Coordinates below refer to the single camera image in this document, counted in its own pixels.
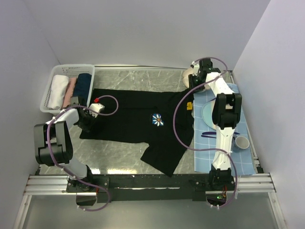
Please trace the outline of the black daisy t-shirt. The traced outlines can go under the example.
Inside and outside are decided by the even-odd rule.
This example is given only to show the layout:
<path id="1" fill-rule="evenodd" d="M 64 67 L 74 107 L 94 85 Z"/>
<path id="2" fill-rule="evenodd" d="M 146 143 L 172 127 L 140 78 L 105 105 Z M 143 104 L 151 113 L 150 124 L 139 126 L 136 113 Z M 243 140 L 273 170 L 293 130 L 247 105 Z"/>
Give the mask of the black daisy t-shirt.
<path id="1" fill-rule="evenodd" d="M 141 161 L 171 177 L 194 135 L 193 95 L 187 93 L 94 89 L 107 116 L 98 116 L 80 138 L 147 143 Z"/>

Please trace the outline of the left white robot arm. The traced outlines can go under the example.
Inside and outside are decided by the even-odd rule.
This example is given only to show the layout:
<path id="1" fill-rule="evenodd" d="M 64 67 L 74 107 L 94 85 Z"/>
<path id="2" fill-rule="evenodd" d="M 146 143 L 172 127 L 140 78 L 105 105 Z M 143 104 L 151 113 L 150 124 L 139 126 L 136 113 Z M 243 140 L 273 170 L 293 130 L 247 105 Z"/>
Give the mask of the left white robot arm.
<path id="1" fill-rule="evenodd" d="M 85 192 L 91 191 L 95 180 L 90 168 L 73 155 L 69 129 L 77 125 L 84 132 L 89 132 L 96 117 L 87 109 L 79 107 L 69 111 L 61 110 L 61 113 L 63 115 L 50 127 L 50 144 L 54 158 L 61 167 L 73 173 L 70 180 L 74 180 L 74 176 L 78 177 L 78 187 Z M 48 147 L 47 128 L 47 123 L 34 126 L 35 158 L 38 164 L 52 167 L 55 164 Z"/>

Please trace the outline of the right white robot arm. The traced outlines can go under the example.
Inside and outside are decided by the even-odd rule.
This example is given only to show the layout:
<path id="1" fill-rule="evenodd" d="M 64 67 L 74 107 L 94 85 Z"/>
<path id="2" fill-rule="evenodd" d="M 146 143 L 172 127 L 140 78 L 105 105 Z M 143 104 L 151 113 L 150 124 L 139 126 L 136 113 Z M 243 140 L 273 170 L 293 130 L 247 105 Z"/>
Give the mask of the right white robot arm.
<path id="1" fill-rule="evenodd" d="M 241 117 L 242 96 L 230 89 L 221 71 L 213 67 L 211 58 L 193 61 L 191 68 L 193 72 L 188 75 L 189 88 L 198 91 L 208 86 L 215 96 L 212 122 L 216 129 L 216 149 L 208 183 L 212 189 L 219 190 L 225 185 L 225 177 L 231 176 L 230 153 L 233 135 Z"/>

